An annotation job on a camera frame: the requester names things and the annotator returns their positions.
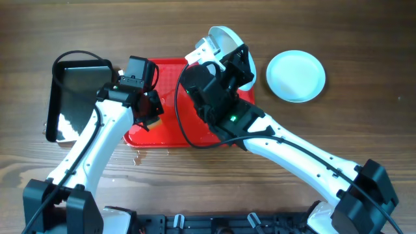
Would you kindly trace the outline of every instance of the wood grain surface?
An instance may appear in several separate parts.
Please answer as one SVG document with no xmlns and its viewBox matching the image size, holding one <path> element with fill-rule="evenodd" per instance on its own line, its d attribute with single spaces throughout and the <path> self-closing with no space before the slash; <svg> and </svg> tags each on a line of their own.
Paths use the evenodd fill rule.
<svg viewBox="0 0 416 234">
<path fill-rule="evenodd" d="M 393 218 L 416 233 L 415 12 L 415 1 L 390 0 L 0 0 L 0 233 L 23 229 L 24 186 L 69 151 L 42 134 L 57 56 L 84 49 L 121 68 L 129 55 L 184 57 L 213 25 L 250 47 L 265 112 L 328 152 L 387 168 L 400 200 Z M 325 67 L 327 85 L 313 101 L 286 103 L 267 88 L 268 62 L 290 49 Z M 122 141 L 97 191 L 99 207 L 166 215 L 305 211 L 320 198 L 237 148 L 137 150 Z"/>
</svg>

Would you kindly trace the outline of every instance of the wire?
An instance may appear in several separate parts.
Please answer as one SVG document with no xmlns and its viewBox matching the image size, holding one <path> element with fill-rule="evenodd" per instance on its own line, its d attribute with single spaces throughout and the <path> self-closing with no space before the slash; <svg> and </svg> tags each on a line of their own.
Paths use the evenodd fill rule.
<svg viewBox="0 0 416 234">
<path fill-rule="evenodd" d="M 291 141 L 288 141 L 284 138 L 280 138 L 277 136 L 261 136 L 261 135 L 250 135 L 250 136 L 238 136 L 235 138 L 231 138 L 228 140 L 224 140 L 215 144 L 211 144 L 208 146 L 197 146 L 195 144 L 193 144 L 188 136 L 185 133 L 185 130 L 183 129 L 181 120 L 179 118 L 179 112 L 177 109 L 177 93 L 179 90 L 179 84 L 180 84 L 180 80 L 182 78 L 183 72 L 189 67 L 189 64 L 185 65 L 185 67 L 182 69 L 181 74 L 179 75 L 179 79 L 177 80 L 176 83 L 176 87 L 175 87 L 175 96 L 174 96 L 174 109 L 175 109 L 175 115 L 177 118 L 177 123 L 179 125 L 179 129 L 182 132 L 183 137 L 185 138 L 185 140 L 187 141 L 187 143 L 192 146 L 193 148 L 197 148 L 197 149 L 211 149 L 211 148 L 215 148 L 215 147 L 219 147 L 221 145 L 224 144 L 232 144 L 238 140 L 248 140 L 248 139 L 253 139 L 253 138 L 263 138 L 263 139 L 271 139 L 271 140 L 276 140 L 279 143 L 285 143 L 288 146 L 292 146 L 293 148 L 300 150 L 301 152 L 307 154 L 308 156 L 312 157 L 313 159 L 315 159 L 316 161 L 320 162 L 321 164 L 323 164 L 328 170 L 331 170 L 332 172 L 334 172 L 336 175 L 338 175 L 339 177 L 343 178 L 346 182 L 348 182 L 349 184 L 351 184 L 351 186 L 353 186 L 354 188 L 356 188 L 362 195 L 364 195 L 364 197 L 366 199 L 368 199 L 380 212 L 381 214 L 385 217 L 385 219 L 387 221 L 389 221 L 389 223 L 392 225 L 392 227 L 395 229 L 395 231 L 399 234 L 403 234 L 402 230 L 399 228 L 399 226 L 397 225 L 397 223 L 393 220 L 393 218 L 391 218 L 391 216 L 389 214 L 387 214 L 387 212 L 380 207 L 380 205 L 378 205 L 376 203 L 376 201 L 374 201 L 374 199 L 372 199 L 363 189 L 361 189 L 358 185 L 356 185 L 349 177 L 347 177 L 345 174 L 343 174 L 342 172 L 338 171 L 335 167 L 333 167 L 331 164 L 329 164 L 328 162 L 326 162 L 325 160 L 321 159 L 320 157 L 316 156 L 314 153 L 310 152 L 309 150 L 299 146 L 298 144 L 295 144 Z"/>
<path fill-rule="evenodd" d="M 155 81 L 155 84 L 151 86 L 150 90 L 154 90 L 156 88 L 157 81 L 159 81 L 159 66 L 158 65 L 156 65 L 156 71 L 157 71 L 156 81 Z"/>
<path fill-rule="evenodd" d="M 41 204 L 41 206 L 38 208 L 38 210 L 35 212 L 35 214 L 32 216 L 32 218 L 30 219 L 30 221 L 27 223 L 25 229 L 22 231 L 22 233 L 27 233 L 30 228 L 33 226 L 34 222 L 36 221 L 36 219 L 39 217 L 39 215 L 44 211 L 44 209 L 51 203 L 52 200 L 54 200 L 55 196 L 57 195 L 59 189 L 65 184 L 65 182 L 68 180 L 68 178 L 73 174 L 73 171 L 77 168 L 79 162 L 81 161 L 81 159 L 83 158 L 84 154 L 86 153 L 86 151 L 89 149 L 89 147 L 91 146 L 92 142 L 94 141 L 95 137 L 98 134 L 99 128 L 101 127 L 101 113 L 97 107 L 97 105 L 95 104 L 95 102 L 92 102 L 90 99 L 88 99 L 86 96 L 79 94 L 71 89 L 69 89 L 68 87 L 64 86 L 57 78 L 55 70 L 57 67 L 57 64 L 59 62 L 59 60 L 63 57 L 65 57 L 66 55 L 69 54 L 73 54 L 73 53 L 84 53 L 87 55 L 91 55 L 95 58 L 97 58 L 99 61 L 101 61 L 104 65 L 108 66 L 111 69 L 111 73 L 112 76 L 114 76 L 115 71 L 113 70 L 113 68 L 110 67 L 110 65 L 105 62 L 101 57 L 88 52 L 88 51 L 81 51 L 81 50 L 75 50 L 75 51 L 68 51 L 66 53 L 61 54 L 53 63 L 52 65 L 52 79 L 53 81 L 64 91 L 69 92 L 70 94 L 72 94 L 73 96 L 75 96 L 76 98 L 79 98 L 82 101 L 85 101 L 87 103 L 91 103 L 91 105 L 94 106 L 94 110 L 97 114 L 97 123 L 96 123 L 96 127 L 94 129 L 94 132 L 92 133 L 90 140 L 88 140 L 88 142 L 86 143 L 84 149 L 80 152 L 80 154 L 78 155 L 78 157 L 76 158 L 76 160 L 73 162 L 73 164 L 71 165 L 70 169 L 68 169 L 68 171 L 66 172 L 66 174 L 64 175 L 64 177 L 60 180 L 59 184 L 53 189 L 53 191 L 48 194 L 47 198 L 45 199 L 45 201 Z"/>
</svg>

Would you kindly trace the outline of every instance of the small white dish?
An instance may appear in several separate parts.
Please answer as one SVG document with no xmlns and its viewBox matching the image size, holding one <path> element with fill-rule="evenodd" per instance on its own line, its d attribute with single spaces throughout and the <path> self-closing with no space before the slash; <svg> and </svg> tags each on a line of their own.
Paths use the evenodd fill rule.
<svg viewBox="0 0 416 234">
<path fill-rule="evenodd" d="M 276 55 L 267 66 L 266 79 L 275 95 L 293 103 L 318 96 L 326 80 L 322 64 L 313 55 L 297 50 Z"/>
</svg>

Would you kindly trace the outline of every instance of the red tray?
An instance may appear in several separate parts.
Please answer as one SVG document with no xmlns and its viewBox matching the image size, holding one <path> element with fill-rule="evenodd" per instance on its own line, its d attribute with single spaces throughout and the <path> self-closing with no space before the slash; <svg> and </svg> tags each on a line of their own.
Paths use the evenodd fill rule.
<svg viewBox="0 0 416 234">
<path fill-rule="evenodd" d="M 174 110 L 175 85 L 183 67 L 187 64 L 184 58 L 153 58 L 159 66 L 159 82 L 156 90 L 162 102 L 164 114 L 159 117 L 161 125 L 149 132 L 134 125 L 124 135 L 128 145 L 135 148 L 176 148 L 189 147 L 177 124 Z M 254 104 L 253 88 L 247 92 L 239 90 L 240 97 Z M 219 139 L 210 132 L 208 125 L 203 123 L 196 114 L 194 104 L 182 86 L 179 87 L 177 107 L 183 129 L 191 142 L 206 146 L 218 142 Z"/>
</svg>

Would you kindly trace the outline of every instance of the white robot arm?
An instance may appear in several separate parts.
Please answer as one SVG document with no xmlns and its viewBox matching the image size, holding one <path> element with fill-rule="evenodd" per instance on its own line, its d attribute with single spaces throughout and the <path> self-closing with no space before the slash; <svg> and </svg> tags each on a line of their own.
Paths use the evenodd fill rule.
<svg viewBox="0 0 416 234">
<path fill-rule="evenodd" d="M 239 99 L 238 87 L 253 78 L 250 68 L 247 68 L 248 48 L 244 44 L 222 60 L 214 59 L 213 53 L 217 51 L 214 43 L 201 44 L 197 50 L 212 55 L 199 59 L 199 52 L 191 53 L 188 59 L 203 61 L 203 64 L 191 67 L 184 79 L 180 77 L 178 82 L 194 101 L 198 116 L 219 139 L 245 137 L 244 140 L 233 140 L 231 143 L 270 159 L 320 193 L 326 201 L 313 207 L 307 219 L 313 231 L 322 234 L 349 231 L 369 234 L 382 229 L 387 217 L 397 206 L 398 198 L 387 173 L 379 164 L 369 160 L 364 167 L 360 167 L 352 161 L 331 155 L 290 133 L 262 110 Z M 134 229 L 132 223 L 136 218 L 135 212 L 106 207 L 100 214 L 94 201 L 99 178 L 122 136 L 135 122 L 150 120 L 145 118 L 147 115 L 138 118 L 140 109 L 146 109 L 152 118 L 163 113 L 156 91 L 146 91 L 146 84 L 152 84 L 153 73 L 146 74 L 143 70 L 151 70 L 151 64 L 143 64 L 143 58 L 138 57 L 131 57 L 130 62 L 135 67 L 143 67 L 140 75 L 123 77 L 125 79 L 120 81 L 121 85 L 106 84 L 97 94 L 96 107 L 102 119 L 98 134 L 62 188 L 58 185 L 92 136 L 97 123 L 96 112 L 92 113 L 79 140 L 48 175 L 47 181 L 31 180 L 26 186 L 23 193 L 26 223 L 31 223 L 33 217 L 35 219 L 33 226 L 27 230 L 42 233 L 61 233 L 62 230 L 68 230 L 68 233 L 131 233 Z M 214 69 L 211 67 L 208 70 L 209 65 L 214 65 Z M 147 100 L 144 103 L 147 105 L 138 101 L 140 98 Z M 285 139 L 292 145 L 278 139 Z M 351 181 L 361 187 L 361 191 L 370 194 L 371 201 L 368 195 L 363 197 L 362 192 L 352 187 Z M 54 220 L 57 215 L 54 209 L 42 210 L 39 218 L 34 215 L 52 190 L 59 190 L 54 198 L 55 203 L 67 201 L 65 223 Z"/>
</svg>

